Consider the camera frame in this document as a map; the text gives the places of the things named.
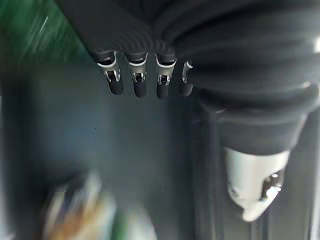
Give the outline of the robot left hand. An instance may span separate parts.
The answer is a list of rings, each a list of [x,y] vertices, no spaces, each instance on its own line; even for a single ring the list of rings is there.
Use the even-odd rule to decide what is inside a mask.
[[[246,222],[282,189],[308,115],[320,104],[320,3],[317,0],[59,0],[58,6],[102,70],[124,91],[118,54],[134,93],[147,91],[154,55],[156,94],[201,89],[220,123],[228,192]]]

